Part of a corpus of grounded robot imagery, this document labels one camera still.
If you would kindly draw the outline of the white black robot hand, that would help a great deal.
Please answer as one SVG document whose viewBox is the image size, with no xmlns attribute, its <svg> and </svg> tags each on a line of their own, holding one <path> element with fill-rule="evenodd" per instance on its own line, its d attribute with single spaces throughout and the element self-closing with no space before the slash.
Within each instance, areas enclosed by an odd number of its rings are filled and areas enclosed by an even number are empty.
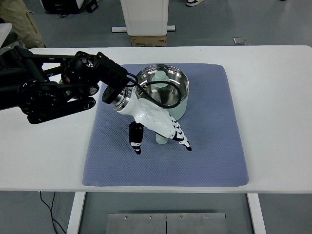
<svg viewBox="0 0 312 234">
<path fill-rule="evenodd" d="M 128 138 L 136 154 L 141 154 L 144 127 L 164 138 L 177 141 L 188 151 L 192 150 L 178 121 L 167 110 L 153 102 L 145 98 L 137 98 L 134 91 L 124 89 L 113 101 L 113 105 L 118 113 L 134 118 L 134 121 L 129 124 Z"/>
</svg>

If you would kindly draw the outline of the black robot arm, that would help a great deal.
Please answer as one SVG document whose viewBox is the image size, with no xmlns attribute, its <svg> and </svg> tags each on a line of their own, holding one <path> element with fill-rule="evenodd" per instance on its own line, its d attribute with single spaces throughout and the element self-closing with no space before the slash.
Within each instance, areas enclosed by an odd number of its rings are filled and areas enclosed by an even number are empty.
<svg viewBox="0 0 312 234">
<path fill-rule="evenodd" d="M 93 108 L 99 82 L 107 85 L 107 104 L 138 86 L 136 76 L 101 52 L 36 55 L 16 46 L 0 57 L 0 108 L 19 107 L 32 124 L 50 121 Z"/>
</svg>

